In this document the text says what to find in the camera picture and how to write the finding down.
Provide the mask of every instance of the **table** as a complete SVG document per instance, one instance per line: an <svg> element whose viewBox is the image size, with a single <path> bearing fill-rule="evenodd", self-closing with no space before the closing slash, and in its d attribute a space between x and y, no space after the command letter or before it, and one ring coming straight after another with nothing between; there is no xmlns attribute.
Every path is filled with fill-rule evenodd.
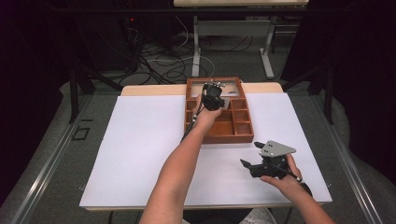
<svg viewBox="0 0 396 224"><path fill-rule="evenodd" d="M175 7L279 7L305 6L308 0L175 0ZM260 49L262 64L268 79L275 78L268 52L276 26L276 17L269 21L198 21L194 16L194 56L192 77L199 76L201 49L200 35L254 35L265 36L265 45Z"/></svg>
<svg viewBox="0 0 396 224"><path fill-rule="evenodd" d="M243 83L255 138L274 140L294 158L319 203L326 187L289 96L276 83ZM80 206L92 211L144 209L158 173L184 132L186 85L125 87L119 97ZM277 189L252 178L239 159L260 163L253 143L203 145L186 209L291 206Z"/></svg>

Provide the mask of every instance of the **dark background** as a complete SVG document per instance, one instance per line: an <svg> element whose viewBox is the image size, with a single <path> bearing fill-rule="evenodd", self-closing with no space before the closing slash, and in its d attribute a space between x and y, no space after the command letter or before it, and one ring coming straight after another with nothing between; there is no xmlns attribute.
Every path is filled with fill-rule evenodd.
<svg viewBox="0 0 396 224"><path fill-rule="evenodd" d="M90 7L93 1L79 2ZM361 1L311 0L308 7L342 8L352 2ZM68 7L76 2L51 3ZM159 7L166 7L163 1ZM65 52L61 39L50 29L50 21L36 1L7 1L0 8L2 203L34 155L62 101L59 88L68 81L69 56L74 54L97 70L123 70L131 61L123 55L130 52L117 20L85 19L75 23L70 18L59 18L69 44L74 46ZM393 144L396 139L396 47L393 43L396 18L392 16L395 9L390 0L376 1L366 8L368 11L364 11L360 22L352 26L351 38L337 47L344 50L336 50L333 55L339 62L335 68L334 96L343 104L349 118L350 149L393 183L396 183L393 165L396 159ZM348 18L303 18L282 79L290 80L320 63ZM171 20L162 20L166 21L162 26L156 25L158 21L152 18L146 20L155 27L145 30L151 38L155 39L155 31L160 29L161 34L177 32ZM172 41L170 37L165 38L161 44L172 45L169 41Z"/></svg>

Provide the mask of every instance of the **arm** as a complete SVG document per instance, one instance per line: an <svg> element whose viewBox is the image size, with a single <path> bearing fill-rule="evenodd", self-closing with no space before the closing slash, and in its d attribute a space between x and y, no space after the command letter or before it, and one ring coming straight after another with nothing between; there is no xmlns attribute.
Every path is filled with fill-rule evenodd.
<svg viewBox="0 0 396 224"><path fill-rule="evenodd" d="M288 164L290 170L302 178L300 170L297 168L294 158L288 154ZM278 188L301 212L305 223L334 223L323 208L301 187L301 185L290 175L283 179L275 179L271 176L262 176L262 181Z"/></svg>
<svg viewBox="0 0 396 224"><path fill-rule="evenodd" d="M200 101L201 97L198 96L197 105ZM220 113L220 110L204 109L190 133L169 155L148 199L140 223L181 223L184 201L195 171L201 144Z"/></svg>

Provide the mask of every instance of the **desk leg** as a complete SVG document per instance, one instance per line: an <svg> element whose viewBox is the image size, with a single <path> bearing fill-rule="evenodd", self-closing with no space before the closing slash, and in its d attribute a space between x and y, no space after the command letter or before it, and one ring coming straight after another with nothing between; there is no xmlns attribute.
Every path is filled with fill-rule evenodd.
<svg viewBox="0 0 396 224"><path fill-rule="evenodd" d="M270 59L268 58L268 52L271 48L271 41L274 36L275 25L276 25L276 17L272 17L270 21L270 25L268 26L264 49L260 49L260 54L262 56L262 64L264 66L265 75L267 75L268 79L275 78L274 72L271 67Z"/></svg>
<svg viewBox="0 0 396 224"><path fill-rule="evenodd" d="M201 50L199 48L199 35L198 35L198 18L194 16L194 58L192 61L192 77L199 76L199 63L201 59Z"/></svg>

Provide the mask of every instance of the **brown wooden box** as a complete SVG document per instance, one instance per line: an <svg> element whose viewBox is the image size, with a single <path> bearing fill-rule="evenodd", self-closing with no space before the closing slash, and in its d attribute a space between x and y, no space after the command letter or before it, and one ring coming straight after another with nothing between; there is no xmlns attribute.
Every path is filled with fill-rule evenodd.
<svg viewBox="0 0 396 224"><path fill-rule="evenodd" d="M206 82L216 81L225 84L220 97L230 98L230 105L204 138L204 144L251 143L254 133L251 125L248 102L238 77L189 78L187 79L185 127L192 120L192 110L196 106L196 95L201 93Z"/></svg>

